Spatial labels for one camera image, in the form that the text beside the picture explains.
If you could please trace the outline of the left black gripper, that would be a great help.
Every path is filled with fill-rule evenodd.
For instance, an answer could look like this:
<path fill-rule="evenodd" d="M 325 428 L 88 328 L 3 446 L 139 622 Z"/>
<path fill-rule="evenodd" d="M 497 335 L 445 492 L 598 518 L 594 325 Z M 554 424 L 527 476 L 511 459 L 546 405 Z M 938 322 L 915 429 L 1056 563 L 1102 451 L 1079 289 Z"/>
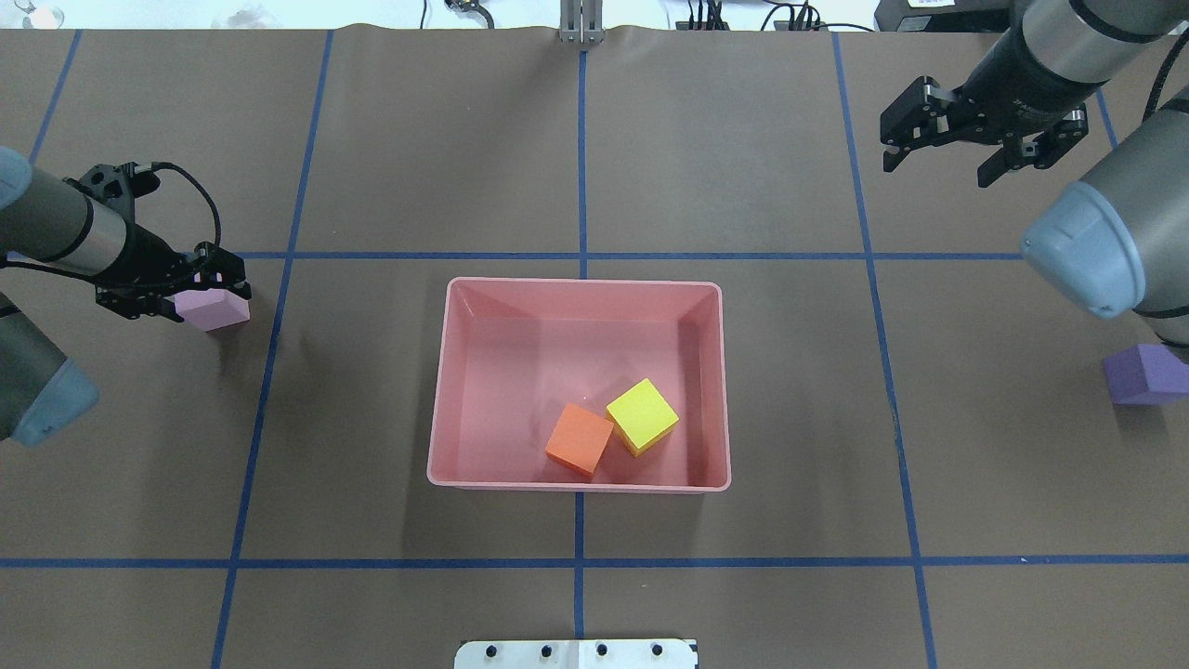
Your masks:
<path fill-rule="evenodd" d="M 95 302 L 128 321 L 161 317 L 183 323 L 174 294 L 227 291 L 250 299 L 245 263 L 216 244 L 199 244 L 190 254 L 174 250 L 161 236 L 131 228 L 122 251 L 94 276 Z"/>

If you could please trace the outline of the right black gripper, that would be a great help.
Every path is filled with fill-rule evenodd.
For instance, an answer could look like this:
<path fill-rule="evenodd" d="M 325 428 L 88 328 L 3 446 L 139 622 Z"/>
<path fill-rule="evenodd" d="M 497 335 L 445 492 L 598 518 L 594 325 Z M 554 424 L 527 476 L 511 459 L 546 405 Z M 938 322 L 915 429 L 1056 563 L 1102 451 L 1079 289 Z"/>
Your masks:
<path fill-rule="evenodd" d="M 892 173 L 910 152 L 955 141 L 995 145 L 976 171 L 980 188 L 1009 171 L 1046 170 L 1088 135 L 1087 130 L 1049 130 L 1089 96 L 1082 82 L 990 78 L 952 89 L 919 76 L 880 115 L 882 171 Z M 1034 135 L 1028 140 L 1023 135 Z"/>

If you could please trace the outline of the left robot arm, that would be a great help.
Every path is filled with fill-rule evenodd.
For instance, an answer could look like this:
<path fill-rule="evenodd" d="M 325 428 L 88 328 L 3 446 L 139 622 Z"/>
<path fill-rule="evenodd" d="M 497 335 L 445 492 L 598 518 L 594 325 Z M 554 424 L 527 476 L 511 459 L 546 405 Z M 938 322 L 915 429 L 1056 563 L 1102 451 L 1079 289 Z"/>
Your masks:
<path fill-rule="evenodd" d="M 224 246 L 213 196 L 174 162 L 97 164 L 78 178 L 56 177 L 14 149 L 1 152 L 4 273 L 84 285 L 99 308 L 127 321 L 166 318 L 201 332 L 251 317 L 243 255 Z M 137 221 L 137 203 L 174 173 L 210 213 L 213 236 L 176 250 Z M 100 389 L 84 368 L 4 295 L 5 441 L 38 446 L 88 414 Z"/>

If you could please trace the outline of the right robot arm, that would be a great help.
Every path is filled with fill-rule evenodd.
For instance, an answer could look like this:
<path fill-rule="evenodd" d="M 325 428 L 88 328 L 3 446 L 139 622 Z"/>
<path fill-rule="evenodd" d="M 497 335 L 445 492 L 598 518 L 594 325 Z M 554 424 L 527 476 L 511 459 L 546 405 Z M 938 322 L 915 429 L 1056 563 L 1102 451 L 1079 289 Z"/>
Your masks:
<path fill-rule="evenodd" d="M 910 153 L 955 141 L 993 154 L 976 171 L 990 187 L 1043 170 L 1087 135 L 1086 105 L 1116 72 L 1185 23 L 1184 1 L 1032 1 L 946 89 L 918 77 L 880 116 L 883 171 Z M 1185 360 L 1185 91 L 1152 90 L 1141 124 L 1053 200 L 1025 231 L 1028 267 L 1097 318 L 1134 313 Z"/>

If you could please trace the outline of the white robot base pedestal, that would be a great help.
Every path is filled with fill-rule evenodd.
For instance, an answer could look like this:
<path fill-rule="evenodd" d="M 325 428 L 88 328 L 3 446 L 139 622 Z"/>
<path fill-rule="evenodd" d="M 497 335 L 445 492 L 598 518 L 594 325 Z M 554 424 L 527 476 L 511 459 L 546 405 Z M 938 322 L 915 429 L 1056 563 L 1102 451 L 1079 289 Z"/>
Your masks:
<path fill-rule="evenodd" d="M 454 668 L 699 668 L 696 640 L 680 638 L 474 640 Z"/>

